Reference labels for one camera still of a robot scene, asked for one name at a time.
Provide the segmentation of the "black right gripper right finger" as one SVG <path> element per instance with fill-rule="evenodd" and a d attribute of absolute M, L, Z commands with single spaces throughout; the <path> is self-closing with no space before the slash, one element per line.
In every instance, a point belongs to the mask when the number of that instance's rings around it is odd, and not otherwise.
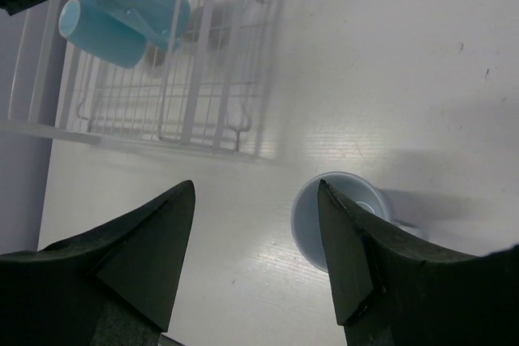
<path fill-rule="evenodd" d="M 515 345 L 518 249 L 482 257 L 407 233 L 318 188 L 337 323 L 349 345 Z"/>

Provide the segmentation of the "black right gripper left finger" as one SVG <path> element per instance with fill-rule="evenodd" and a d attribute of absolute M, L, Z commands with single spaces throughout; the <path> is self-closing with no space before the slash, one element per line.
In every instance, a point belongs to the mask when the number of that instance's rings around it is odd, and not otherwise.
<path fill-rule="evenodd" d="M 2 344 L 158 344 L 194 212 L 195 187 L 184 181 L 85 233 L 4 254 Z"/>

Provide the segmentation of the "round light blue mug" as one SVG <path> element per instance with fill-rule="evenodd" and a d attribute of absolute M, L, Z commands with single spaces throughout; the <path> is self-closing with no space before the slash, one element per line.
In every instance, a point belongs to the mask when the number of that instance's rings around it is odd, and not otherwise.
<path fill-rule="evenodd" d="M 142 34 L 104 12 L 93 0 L 68 0 L 58 30 L 77 48 L 122 68 L 136 66 L 147 48 Z"/>

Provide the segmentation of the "grey footed mug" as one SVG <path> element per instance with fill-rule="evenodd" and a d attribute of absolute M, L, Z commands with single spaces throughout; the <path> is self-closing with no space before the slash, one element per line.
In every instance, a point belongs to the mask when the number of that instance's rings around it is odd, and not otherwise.
<path fill-rule="evenodd" d="M 302 256 L 317 269 L 327 272 L 327 263 L 320 232 L 318 189 L 322 180 L 335 186 L 361 208 L 424 240 L 424 229 L 397 220 L 389 198 L 364 178 L 352 173 L 332 171 L 313 177 L 298 192 L 291 211 L 291 231 Z"/>

